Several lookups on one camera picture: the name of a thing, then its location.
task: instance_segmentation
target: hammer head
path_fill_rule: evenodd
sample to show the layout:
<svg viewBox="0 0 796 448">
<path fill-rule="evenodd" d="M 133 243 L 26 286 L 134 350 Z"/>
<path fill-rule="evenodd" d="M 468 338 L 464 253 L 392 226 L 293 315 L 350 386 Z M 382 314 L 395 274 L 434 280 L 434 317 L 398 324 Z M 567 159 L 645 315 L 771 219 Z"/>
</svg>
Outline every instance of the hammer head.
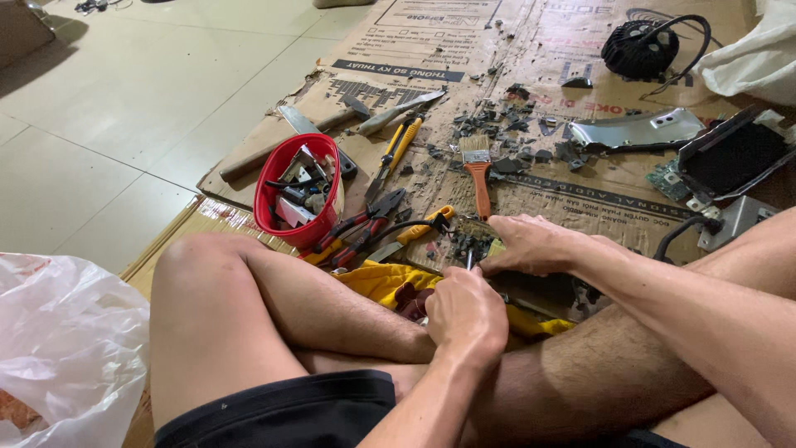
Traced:
<svg viewBox="0 0 796 448">
<path fill-rule="evenodd" d="M 343 103 L 346 106 L 352 108 L 354 113 L 357 114 L 357 118 L 362 121 L 366 121 L 370 118 L 370 111 L 368 110 L 368 106 L 365 106 L 362 101 L 359 101 L 354 95 L 344 95 L 343 96 Z"/>
</svg>

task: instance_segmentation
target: green circuit board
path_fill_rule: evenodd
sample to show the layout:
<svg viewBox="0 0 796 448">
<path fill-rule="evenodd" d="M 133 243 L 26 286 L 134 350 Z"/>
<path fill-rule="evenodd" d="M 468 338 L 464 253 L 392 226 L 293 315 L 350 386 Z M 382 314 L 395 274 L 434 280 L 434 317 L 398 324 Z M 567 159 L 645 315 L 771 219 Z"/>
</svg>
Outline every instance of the green circuit board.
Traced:
<svg viewBox="0 0 796 448">
<path fill-rule="evenodd" d="M 679 180 L 679 177 L 675 183 L 670 182 L 669 179 L 666 178 L 669 173 L 677 175 L 677 161 L 678 158 L 675 157 L 674 160 L 665 165 L 655 165 L 655 171 L 644 176 L 655 188 L 675 202 L 691 194 L 691 190 L 689 190 L 683 181 Z"/>
</svg>

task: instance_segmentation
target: red plastic container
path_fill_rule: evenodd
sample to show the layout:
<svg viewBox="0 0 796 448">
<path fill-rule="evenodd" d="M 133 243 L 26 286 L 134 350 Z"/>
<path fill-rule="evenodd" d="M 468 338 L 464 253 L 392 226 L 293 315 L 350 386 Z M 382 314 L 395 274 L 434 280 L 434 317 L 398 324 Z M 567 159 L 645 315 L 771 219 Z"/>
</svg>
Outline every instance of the red plastic container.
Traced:
<svg viewBox="0 0 796 448">
<path fill-rule="evenodd" d="M 276 181 L 291 164 L 291 160 L 305 144 L 319 158 L 326 155 L 334 157 L 334 180 L 326 205 L 317 218 L 306 225 L 291 230 L 279 230 L 268 207 L 275 205 L 278 188 L 266 185 L 266 180 Z M 299 249 L 314 246 L 326 236 L 338 222 L 342 214 L 345 192 L 340 179 L 340 158 L 338 145 L 331 137 L 323 134 L 301 134 L 283 141 L 268 156 L 263 170 L 259 173 L 257 190 L 254 194 L 254 219 L 265 233 L 281 238 L 287 244 Z"/>
</svg>

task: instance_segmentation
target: paintbrush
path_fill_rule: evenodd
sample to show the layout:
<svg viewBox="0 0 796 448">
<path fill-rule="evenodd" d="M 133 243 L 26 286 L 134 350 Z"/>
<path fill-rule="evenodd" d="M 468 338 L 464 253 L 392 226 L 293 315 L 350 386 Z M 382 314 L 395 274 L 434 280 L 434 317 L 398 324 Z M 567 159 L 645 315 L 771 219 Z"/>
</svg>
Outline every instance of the paintbrush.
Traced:
<svg viewBox="0 0 796 448">
<path fill-rule="evenodd" d="M 492 166 L 490 157 L 490 146 L 492 146 L 489 136 L 483 134 L 471 137 L 462 137 L 458 141 L 458 149 L 462 152 L 464 169 L 473 175 L 475 181 L 475 210 L 482 221 L 492 214 L 490 204 L 490 194 L 486 190 L 486 172 Z"/>
</svg>

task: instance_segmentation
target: hammer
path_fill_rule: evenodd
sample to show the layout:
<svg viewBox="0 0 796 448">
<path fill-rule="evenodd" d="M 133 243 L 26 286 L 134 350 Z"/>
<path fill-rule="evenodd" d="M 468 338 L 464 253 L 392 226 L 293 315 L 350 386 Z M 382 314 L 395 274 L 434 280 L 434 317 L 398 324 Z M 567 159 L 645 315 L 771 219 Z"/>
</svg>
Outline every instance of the hammer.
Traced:
<svg viewBox="0 0 796 448">
<path fill-rule="evenodd" d="M 354 95 L 344 95 L 342 99 L 346 106 L 345 109 L 315 124 L 315 127 L 318 128 L 320 132 L 328 131 L 338 124 L 354 117 L 357 117 L 362 121 L 366 121 L 370 118 L 370 111 L 368 110 L 368 107 L 362 104 L 362 102 L 359 101 Z M 224 168 L 219 173 L 221 178 L 226 183 L 232 183 L 237 179 L 244 177 L 248 173 L 261 168 L 268 159 L 268 156 L 271 154 L 271 151 L 274 151 L 274 149 L 281 143 L 282 142 L 272 144 L 271 146 L 250 155 L 246 159 Z"/>
</svg>

